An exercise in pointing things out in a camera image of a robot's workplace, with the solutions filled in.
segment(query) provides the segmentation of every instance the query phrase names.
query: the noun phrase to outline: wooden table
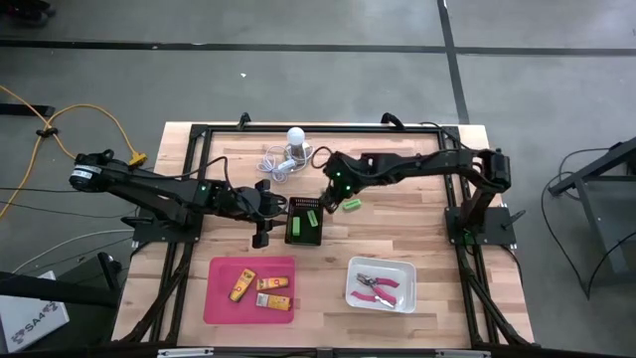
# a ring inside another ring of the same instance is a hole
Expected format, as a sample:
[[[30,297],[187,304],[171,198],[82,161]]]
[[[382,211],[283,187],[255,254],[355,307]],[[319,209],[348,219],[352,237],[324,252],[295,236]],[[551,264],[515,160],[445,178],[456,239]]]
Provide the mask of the wooden table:
[[[165,175],[182,172],[191,124],[166,123],[156,172]],[[467,145],[489,147],[484,126],[460,125],[459,131]],[[328,145],[354,157],[369,151],[414,155],[438,149],[436,137],[430,134],[307,133],[307,141],[315,147]],[[216,133],[210,157],[226,155],[230,160],[232,184],[251,187],[267,178],[267,174],[255,169],[265,150],[285,143],[284,133]],[[316,162],[325,159],[326,154],[320,154]],[[206,177],[222,179],[223,165],[210,167]],[[290,176],[285,184],[272,182],[271,190],[286,197],[317,197],[326,184],[323,173],[309,167]],[[317,248],[285,245],[285,229],[278,227],[270,233],[269,246],[255,250],[250,245],[253,224],[207,217],[193,255],[179,345],[469,347],[457,259],[447,243],[444,227],[442,212],[447,202],[442,177],[409,178],[393,186],[365,189],[357,197],[363,201],[360,210],[349,214],[339,210],[333,216],[325,214],[322,246]],[[165,244],[148,245],[132,259],[113,339],[128,333],[154,300],[166,247]],[[484,247],[483,251],[494,301],[521,335],[532,341],[514,261],[499,247]],[[204,322],[212,258],[282,255],[296,257],[296,311],[292,323],[209,325]],[[344,291],[347,264],[354,256],[414,264],[417,267],[416,311],[398,314],[350,307],[344,299]],[[483,308],[477,298],[475,307],[482,336],[487,337]],[[169,302],[163,334],[168,330],[171,312],[172,302]]]

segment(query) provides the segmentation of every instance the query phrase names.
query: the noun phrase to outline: green box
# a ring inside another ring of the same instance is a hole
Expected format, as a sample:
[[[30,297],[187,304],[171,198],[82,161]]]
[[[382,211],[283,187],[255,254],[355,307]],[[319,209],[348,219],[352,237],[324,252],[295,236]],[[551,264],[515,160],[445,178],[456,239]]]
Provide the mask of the green box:
[[[312,228],[318,226],[318,219],[316,219],[316,213],[313,210],[307,212],[307,218],[309,219],[309,224],[311,224]]]
[[[300,236],[300,218],[294,217],[291,221],[291,235]]]
[[[362,200],[356,199],[356,200],[352,200],[350,202],[344,203],[342,205],[342,210],[346,212],[351,212],[351,211],[360,209],[361,206],[362,206]]]

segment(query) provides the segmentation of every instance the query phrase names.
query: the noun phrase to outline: black container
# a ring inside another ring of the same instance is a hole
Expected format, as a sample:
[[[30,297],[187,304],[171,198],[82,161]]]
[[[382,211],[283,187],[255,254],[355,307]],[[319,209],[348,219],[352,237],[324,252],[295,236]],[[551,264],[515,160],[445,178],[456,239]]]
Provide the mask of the black container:
[[[312,211],[318,221],[317,227],[311,227],[307,213]],[[320,246],[322,242],[322,216],[323,208],[318,199],[314,198],[289,198],[289,215],[287,216],[287,231],[285,244]],[[293,236],[291,232],[294,217],[300,218],[300,236]]]

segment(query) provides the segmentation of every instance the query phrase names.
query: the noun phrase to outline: red tray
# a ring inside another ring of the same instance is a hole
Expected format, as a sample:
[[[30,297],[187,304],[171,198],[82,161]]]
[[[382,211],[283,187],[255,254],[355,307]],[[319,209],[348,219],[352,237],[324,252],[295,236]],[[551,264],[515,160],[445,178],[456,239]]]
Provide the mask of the red tray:
[[[230,292],[244,269],[256,272],[256,277],[240,301],[233,302]],[[256,306],[256,280],[275,276],[289,277],[289,286],[263,293],[291,297],[288,311]],[[294,319],[295,279],[294,257],[214,258],[210,261],[203,319],[208,324],[289,323]]]

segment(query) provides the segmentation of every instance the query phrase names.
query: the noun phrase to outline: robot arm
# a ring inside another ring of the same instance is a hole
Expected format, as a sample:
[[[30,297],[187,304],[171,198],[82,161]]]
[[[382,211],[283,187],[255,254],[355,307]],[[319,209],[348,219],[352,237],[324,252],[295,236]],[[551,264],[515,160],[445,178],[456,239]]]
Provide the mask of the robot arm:
[[[343,200],[370,186],[395,184],[408,177],[461,175],[477,189],[461,207],[459,225],[469,230],[483,226],[486,208],[494,196],[511,186],[510,159],[499,149],[447,149],[412,157],[363,153],[360,159],[337,151],[324,164],[323,173],[330,180],[320,201],[330,214]]]
[[[255,247],[266,246],[270,220],[284,212],[285,198],[269,192],[269,181],[262,180],[254,188],[233,188],[223,180],[198,180],[166,177],[147,170],[130,168],[113,159],[112,150],[79,154],[69,179],[71,185],[84,192],[108,192],[150,211],[154,218],[127,218],[131,226],[151,224],[159,227],[186,229],[203,215],[216,215],[257,223],[252,238]]]

